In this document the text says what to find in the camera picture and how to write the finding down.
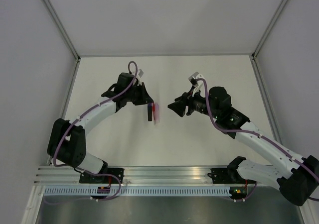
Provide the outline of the black purple-tip marker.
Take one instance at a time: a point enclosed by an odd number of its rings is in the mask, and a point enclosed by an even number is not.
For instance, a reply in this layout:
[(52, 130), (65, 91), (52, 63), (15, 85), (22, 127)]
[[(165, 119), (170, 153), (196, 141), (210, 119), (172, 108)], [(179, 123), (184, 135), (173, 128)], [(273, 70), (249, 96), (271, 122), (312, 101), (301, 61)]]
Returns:
[(148, 114), (148, 121), (153, 121), (153, 105), (149, 103), (147, 105), (147, 114)]

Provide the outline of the red gel pen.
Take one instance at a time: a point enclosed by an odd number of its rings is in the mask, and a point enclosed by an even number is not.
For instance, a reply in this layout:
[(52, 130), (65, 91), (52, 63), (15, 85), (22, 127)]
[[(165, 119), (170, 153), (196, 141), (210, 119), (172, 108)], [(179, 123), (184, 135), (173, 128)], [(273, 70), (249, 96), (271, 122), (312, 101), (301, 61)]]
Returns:
[(153, 103), (152, 105), (152, 110), (153, 110), (153, 120), (154, 120), (154, 123), (158, 123), (158, 112), (159, 112), (159, 106), (157, 103)]

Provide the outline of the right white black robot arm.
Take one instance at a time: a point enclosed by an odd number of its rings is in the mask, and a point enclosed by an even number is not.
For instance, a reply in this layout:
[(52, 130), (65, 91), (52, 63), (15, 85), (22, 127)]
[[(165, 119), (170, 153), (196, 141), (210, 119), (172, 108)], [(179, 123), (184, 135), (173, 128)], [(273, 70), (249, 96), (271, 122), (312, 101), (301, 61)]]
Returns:
[(319, 161), (305, 158), (267, 137), (250, 119), (236, 110), (224, 87), (213, 87), (207, 97), (193, 87), (167, 106), (180, 117), (199, 112), (211, 114), (214, 125), (266, 159), (270, 166), (238, 156), (227, 166), (231, 182), (252, 180), (278, 190), (296, 206), (302, 206), (319, 186)]

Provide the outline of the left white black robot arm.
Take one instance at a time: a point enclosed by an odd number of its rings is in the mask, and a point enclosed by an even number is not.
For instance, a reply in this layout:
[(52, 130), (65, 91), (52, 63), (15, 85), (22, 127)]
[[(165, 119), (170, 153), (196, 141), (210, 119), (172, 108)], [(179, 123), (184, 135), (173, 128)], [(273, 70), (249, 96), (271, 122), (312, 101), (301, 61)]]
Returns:
[(53, 162), (83, 170), (97, 183), (108, 179), (108, 164), (86, 149), (86, 136), (103, 120), (117, 113), (127, 103), (147, 105), (148, 121), (153, 120), (153, 99), (141, 81), (143, 71), (121, 73), (118, 80), (101, 95), (95, 105), (74, 120), (57, 119), (52, 128), (48, 155)]

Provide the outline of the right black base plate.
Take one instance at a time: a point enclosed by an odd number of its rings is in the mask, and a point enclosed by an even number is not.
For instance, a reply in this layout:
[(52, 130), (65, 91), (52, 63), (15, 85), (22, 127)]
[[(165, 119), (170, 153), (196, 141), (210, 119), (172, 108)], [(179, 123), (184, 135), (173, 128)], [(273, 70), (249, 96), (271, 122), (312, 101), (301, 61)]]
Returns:
[(236, 170), (227, 168), (211, 168), (207, 176), (212, 179), (214, 184), (245, 184), (246, 181)]

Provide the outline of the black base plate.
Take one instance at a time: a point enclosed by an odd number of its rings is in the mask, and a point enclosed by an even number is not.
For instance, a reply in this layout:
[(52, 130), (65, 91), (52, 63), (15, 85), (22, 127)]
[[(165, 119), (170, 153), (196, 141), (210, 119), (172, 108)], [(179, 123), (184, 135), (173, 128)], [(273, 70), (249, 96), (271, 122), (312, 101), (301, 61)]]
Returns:
[(80, 175), (79, 183), (80, 184), (117, 184), (118, 181), (116, 178), (120, 180), (120, 183), (123, 182), (124, 177), (124, 168), (108, 168), (107, 175), (92, 175), (84, 172)]
[(207, 176), (212, 179), (214, 184), (245, 184), (246, 181), (236, 170), (227, 168), (211, 168)]

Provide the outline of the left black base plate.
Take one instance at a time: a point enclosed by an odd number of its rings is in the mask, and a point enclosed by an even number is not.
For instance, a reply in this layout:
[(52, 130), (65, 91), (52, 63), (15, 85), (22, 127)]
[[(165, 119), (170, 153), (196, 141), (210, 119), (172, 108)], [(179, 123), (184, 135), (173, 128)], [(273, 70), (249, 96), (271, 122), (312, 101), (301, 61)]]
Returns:
[(120, 180), (120, 183), (123, 182), (124, 177), (124, 168), (108, 168), (107, 175), (92, 175), (84, 172), (80, 175), (79, 183), (80, 184), (117, 184), (118, 181), (116, 178)]

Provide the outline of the aluminium mounting rail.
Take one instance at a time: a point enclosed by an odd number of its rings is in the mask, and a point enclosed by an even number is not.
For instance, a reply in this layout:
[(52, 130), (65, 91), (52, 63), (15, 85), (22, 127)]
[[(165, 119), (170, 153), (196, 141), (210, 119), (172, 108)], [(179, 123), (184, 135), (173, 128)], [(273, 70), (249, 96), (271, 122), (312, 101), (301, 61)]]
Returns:
[[(117, 175), (125, 186), (209, 186), (212, 166), (122, 166)], [(41, 166), (36, 171), (34, 184), (76, 185), (80, 172), (70, 167)]]

